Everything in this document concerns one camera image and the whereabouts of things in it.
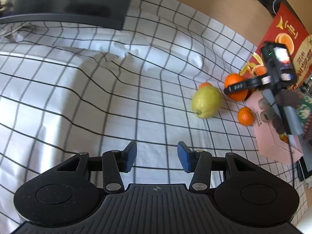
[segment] tangerine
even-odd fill
[[[205,86],[211,86],[211,83],[205,82],[205,83],[201,83],[198,87],[198,89],[205,87]]]
[[[248,107],[241,108],[237,113],[237,119],[244,126],[251,125],[254,121],[252,110]]]
[[[241,82],[243,80],[244,78],[240,74],[229,74],[224,80],[224,88],[228,87],[229,85]],[[234,101],[243,101],[247,97],[247,94],[248,90],[242,90],[229,94],[228,97]]]
[[[256,66],[255,68],[255,73],[257,74],[257,76],[264,75],[266,72],[268,72],[268,70],[266,69],[264,65]]]
[[[288,137],[287,136],[283,136],[282,139],[281,139],[283,142],[289,144],[289,140],[288,140]]]

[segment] orange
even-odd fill
[[[224,80],[224,88],[228,87],[229,85],[241,82],[243,80],[244,78],[239,74],[236,73],[229,74]],[[248,90],[242,90],[229,94],[228,97],[234,101],[243,101],[247,97],[247,94]]]
[[[255,73],[257,74],[257,76],[264,75],[267,71],[268,70],[264,65],[255,67]]]
[[[289,55],[293,54],[294,42],[287,33],[283,32],[283,33],[278,34],[275,38],[275,42],[284,44],[288,49]]]
[[[204,86],[211,86],[211,83],[205,82],[205,83],[201,83],[198,87],[198,89],[204,87]]]
[[[282,137],[281,140],[282,140],[283,142],[289,144],[289,140],[288,140],[287,136],[284,135],[284,136]]]
[[[237,113],[237,119],[240,124],[244,126],[249,126],[254,121],[254,116],[250,108],[243,107]]]

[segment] white grid tablecloth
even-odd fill
[[[190,183],[177,143],[213,156],[235,152],[291,183],[291,167],[259,154],[253,128],[237,121],[243,102],[223,94],[215,117],[190,108],[199,84],[221,92],[256,47],[175,0],[132,0],[117,31],[61,22],[0,26],[0,233],[21,223],[14,192],[77,152],[100,156],[138,142],[129,183]],[[300,205],[307,209],[296,174]],[[102,186],[98,173],[92,182]],[[222,182],[213,172],[211,186]]]

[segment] black circular pad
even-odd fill
[[[256,205],[270,204],[277,198],[277,192],[269,186],[262,184],[252,184],[245,186],[241,190],[241,196],[246,201]]]
[[[48,205],[57,205],[68,201],[73,190],[65,185],[51,184],[41,187],[36,194],[37,200]]]
[[[98,189],[72,172],[39,175],[15,193],[16,211],[26,220],[45,226],[78,222],[99,204]]]
[[[219,211],[238,223],[268,227],[290,221],[299,204],[296,190],[265,172],[239,172],[215,190]]]

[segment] black grid line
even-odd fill
[[[216,31],[215,29],[213,29],[213,28],[211,28],[211,27],[209,27],[209,26],[208,26],[208,25],[209,25],[209,22],[208,22],[208,24],[204,25],[202,22],[200,22],[200,21],[198,21],[198,20],[194,19],[194,17],[190,17],[190,16],[185,15],[185,14],[183,14],[183,13],[181,13],[181,12],[178,12],[177,10],[173,10],[173,9],[171,9],[171,8],[167,8],[167,7],[165,7],[165,6],[162,6],[162,5],[161,5],[161,2],[160,2],[159,4],[157,4],[157,3],[153,3],[153,2],[151,2],[151,1],[146,1],[146,0],[141,0],[141,1],[145,1],[145,2],[148,2],[148,3],[154,4],[154,5],[157,5],[157,6],[159,6],[159,7],[162,7],[162,8],[168,9],[168,10],[170,10],[170,11],[174,11],[175,13],[179,13],[179,14],[181,14],[181,15],[185,16],[185,17],[190,18],[190,19],[191,19],[191,21],[192,21],[192,20],[194,20],[195,22],[197,22],[197,23],[199,23],[199,24],[201,24],[201,25],[205,26],[206,28],[208,28],[208,29],[210,29],[210,30],[213,30],[213,31],[215,31],[215,32],[218,32],[218,31]]]
[[[6,59],[8,59],[8,58],[10,58],[10,57],[21,58],[20,56],[16,56],[16,55],[12,55],[12,54],[9,54],[9,55],[0,54],[0,56],[5,56],[5,57],[7,57]],[[28,60],[33,60],[33,61],[42,61],[41,59],[34,59],[34,58],[30,58],[30,57],[27,57],[27,59],[28,59]],[[70,67],[70,68],[75,68],[75,69],[80,70],[82,73],[84,73],[85,76],[89,77],[82,69],[77,68],[77,67],[75,67],[75,66],[65,65],[65,64],[62,64],[62,63],[56,63],[56,62],[51,62],[51,61],[44,61],[44,62],[45,62],[45,63],[50,63],[50,64],[55,64],[55,65],[60,65],[60,66],[66,66],[66,67]],[[133,71],[130,71],[130,70],[126,69],[126,68],[121,67],[121,65],[117,64],[117,63],[116,63],[115,61],[113,61],[113,60],[110,60],[110,62],[114,63],[116,66],[120,67],[121,69],[123,69],[123,70],[125,70],[125,71],[127,71],[127,72],[130,72],[130,73],[132,73],[132,74],[139,75],[139,73],[135,73],[135,72],[133,72]],[[105,68],[105,69],[109,70],[109,71],[113,74],[113,76],[116,77],[116,75],[115,75],[110,69],[108,69],[108,68]],[[1,74],[4,74],[4,75],[12,76],[12,75],[7,74],[7,73],[3,73],[3,72],[0,72],[0,73],[1,73]],[[151,78],[151,79],[155,79],[155,80],[159,80],[159,81],[160,81],[160,79],[158,79],[158,78],[154,78],[154,77],[150,77],[150,76],[146,76],[146,75],[141,75],[141,76],[147,77],[147,78]],[[124,84],[128,84],[128,85],[137,87],[137,85],[134,85],[134,84],[131,84],[131,83],[125,83],[125,82],[122,82],[121,80],[119,80],[119,81],[120,81],[121,83],[124,83]],[[175,84],[175,85],[179,85],[178,83],[174,83],[174,82],[170,82],[170,81],[166,81],[166,80],[162,80],[162,81],[163,81],[163,82],[167,82],[167,83],[172,83],[172,84]],[[182,85],[182,87],[188,88],[188,89],[192,89],[192,90],[196,90],[195,88],[191,88],[191,87],[188,87],[188,86],[186,86],[186,85]],[[143,86],[141,86],[141,88],[143,88],[143,89],[148,89],[148,90],[152,90],[152,91],[158,91],[158,90],[155,90],[155,89],[152,89],[152,88],[143,87]],[[181,97],[181,96],[179,96],[179,95],[172,94],[172,93],[168,93],[168,92],[166,92],[166,94],[173,95],[173,96],[177,96],[177,97]]]
[[[3,27],[0,27],[2,30],[5,28],[5,27],[7,27],[7,25],[8,25],[9,23],[6,23]]]
[[[176,12],[174,13],[173,16],[173,20],[175,19],[176,16]],[[174,40],[177,36],[177,29],[175,29],[175,33],[174,33]],[[169,52],[171,53],[171,49],[172,49],[173,43],[170,44],[170,48],[169,48]],[[168,61],[170,59],[170,56],[168,55],[166,62],[163,66],[163,68],[160,71],[160,89],[161,89],[161,101],[163,104],[163,122],[166,123],[166,115],[165,115],[165,105],[164,105],[164,98],[163,98],[163,81],[162,81],[162,75],[163,75],[163,70],[166,68]],[[167,139],[167,126],[164,125],[164,132],[165,132],[165,143],[168,143],[168,139]],[[166,145],[166,159],[167,159],[167,168],[169,169],[169,151],[168,151],[168,146]],[[171,184],[171,180],[170,180],[170,171],[168,170],[168,183]]]
[[[21,223],[19,223],[19,222],[15,221],[13,218],[11,218],[11,217],[7,216],[5,213],[2,213],[1,211],[0,211],[0,214],[1,214],[1,215],[3,215],[3,216],[5,216],[6,218],[10,219],[11,221],[13,221],[14,223],[16,223],[16,224],[18,224],[18,225],[20,225],[20,224],[21,224]]]

